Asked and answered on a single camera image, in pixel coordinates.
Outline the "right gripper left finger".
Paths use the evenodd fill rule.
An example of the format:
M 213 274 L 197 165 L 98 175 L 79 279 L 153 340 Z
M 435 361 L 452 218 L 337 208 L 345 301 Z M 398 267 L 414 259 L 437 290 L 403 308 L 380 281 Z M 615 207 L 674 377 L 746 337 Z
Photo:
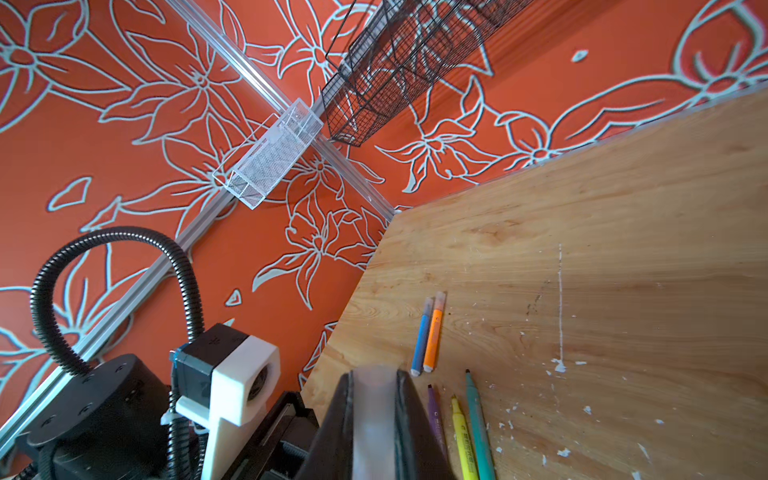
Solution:
M 354 377 L 339 379 L 325 418 L 320 425 L 296 479 L 351 479 L 354 458 Z

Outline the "green highlighter pen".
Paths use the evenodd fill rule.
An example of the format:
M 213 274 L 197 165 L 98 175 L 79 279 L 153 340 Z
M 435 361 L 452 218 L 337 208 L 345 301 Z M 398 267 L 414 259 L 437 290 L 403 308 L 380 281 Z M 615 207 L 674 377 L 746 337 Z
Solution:
M 493 463 L 480 394 L 469 369 L 465 371 L 465 380 L 478 475 L 481 480 L 496 480 L 496 470 Z

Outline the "blue highlighter pen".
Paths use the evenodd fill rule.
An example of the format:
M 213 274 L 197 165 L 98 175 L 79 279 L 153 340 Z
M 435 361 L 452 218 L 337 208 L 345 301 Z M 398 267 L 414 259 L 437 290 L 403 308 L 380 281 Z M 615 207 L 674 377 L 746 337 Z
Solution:
M 414 377 L 420 376 L 423 370 L 423 362 L 426 354 L 431 317 L 434 308 L 434 298 L 428 297 L 425 301 L 424 310 L 421 316 L 417 342 L 414 349 L 411 362 L 410 374 Z

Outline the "translucent pen cap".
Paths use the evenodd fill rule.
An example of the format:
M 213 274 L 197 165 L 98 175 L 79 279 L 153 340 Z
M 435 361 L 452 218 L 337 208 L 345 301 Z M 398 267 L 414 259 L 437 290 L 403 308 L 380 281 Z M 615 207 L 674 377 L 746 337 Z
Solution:
M 352 478 L 395 479 L 396 370 L 366 365 L 352 374 Z

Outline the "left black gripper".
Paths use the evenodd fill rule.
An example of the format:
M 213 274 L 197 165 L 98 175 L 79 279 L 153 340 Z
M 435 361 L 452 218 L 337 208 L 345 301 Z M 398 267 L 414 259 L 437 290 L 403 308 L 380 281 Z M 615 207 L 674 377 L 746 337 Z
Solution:
M 165 479 L 169 388 L 137 356 L 74 378 L 17 438 L 30 459 L 20 479 Z M 285 392 L 225 467 L 226 479 L 293 479 L 318 431 L 314 412 Z

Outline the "orange highlighter pen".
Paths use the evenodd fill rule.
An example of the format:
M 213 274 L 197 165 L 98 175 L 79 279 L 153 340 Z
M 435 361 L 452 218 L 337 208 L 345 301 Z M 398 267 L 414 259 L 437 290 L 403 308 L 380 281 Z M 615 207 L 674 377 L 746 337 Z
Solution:
M 423 360 L 423 370 L 428 373 L 431 373 L 435 369 L 437 363 L 446 299 L 447 294 L 444 291 L 438 292 L 435 296 L 430 330 Z

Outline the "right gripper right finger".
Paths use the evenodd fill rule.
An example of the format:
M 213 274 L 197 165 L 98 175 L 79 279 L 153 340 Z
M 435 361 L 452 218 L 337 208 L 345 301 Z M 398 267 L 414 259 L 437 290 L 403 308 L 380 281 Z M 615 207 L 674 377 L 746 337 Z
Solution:
M 429 420 L 410 375 L 396 372 L 395 474 L 403 479 L 455 479 L 430 428 Z

